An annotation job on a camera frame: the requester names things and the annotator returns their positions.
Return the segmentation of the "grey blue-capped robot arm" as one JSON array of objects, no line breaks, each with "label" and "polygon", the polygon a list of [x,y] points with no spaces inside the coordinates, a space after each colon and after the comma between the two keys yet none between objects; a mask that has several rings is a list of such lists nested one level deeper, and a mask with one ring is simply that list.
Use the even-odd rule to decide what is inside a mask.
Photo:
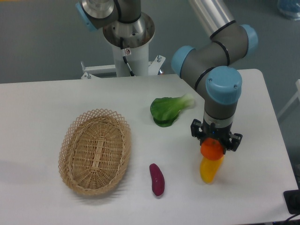
[{"label": "grey blue-capped robot arm", "polygon": [[[236,151],[242,135],[231,132],[242,78],[230,65],[253,52],[256,31],[239,25],[221,0],[192,0],[190,5],[210,37],[200,50],[183,46],[174,54],[173,71],[204,99],[203,120],[191,134],[201,143],[218,141],[223,151]],[[76,9],[89,30],[102,29],[113,49],[118,77],[149,75],[148,44],[155,33],[152,19],[138,0],[80,0]]]}]

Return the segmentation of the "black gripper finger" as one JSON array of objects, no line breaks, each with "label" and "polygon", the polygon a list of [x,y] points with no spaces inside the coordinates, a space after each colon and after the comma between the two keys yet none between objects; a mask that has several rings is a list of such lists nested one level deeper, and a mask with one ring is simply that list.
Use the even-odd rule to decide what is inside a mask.
[{"label": "black gripper finger", "polygon": [[200,141],[200,144],[202,144],[202,136],[203,136],[202,126],[203,126],[202,122],[197,119],[193,119],[192,124],[190,126],[191,135],[197,138]]},{"label": "black gripper finger", "polygon": [[222,144],[224,147],[223,154],[225,154],[227,151],[236,151],[239,147],[241,140],[243,138],[242,134],[238,133],[232,133],[230,132],[223,140]]}]

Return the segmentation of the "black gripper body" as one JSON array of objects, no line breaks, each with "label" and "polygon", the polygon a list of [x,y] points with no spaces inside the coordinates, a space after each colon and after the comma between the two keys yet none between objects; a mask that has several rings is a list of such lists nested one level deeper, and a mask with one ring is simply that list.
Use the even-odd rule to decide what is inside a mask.
[{"label": "black gripper body", "polygon": [[228,141],[230,139],[232,124],[226,127],[217,127],[214,123],[210,125],[204,121],[200,126],[200,134],[198,140],[203,142],[207,138],[212,138],[215,140]]}]

